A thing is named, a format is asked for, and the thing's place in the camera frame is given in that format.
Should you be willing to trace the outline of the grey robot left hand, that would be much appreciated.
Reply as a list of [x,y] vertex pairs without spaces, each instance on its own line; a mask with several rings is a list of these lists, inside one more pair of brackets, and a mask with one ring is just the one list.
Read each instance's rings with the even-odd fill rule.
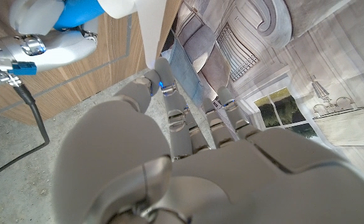
[[364,223],[364,176],[292,131],[261,131],[226,88],[204,104],[212,149],[169,62],[88,110],[54,172],[57,223]]

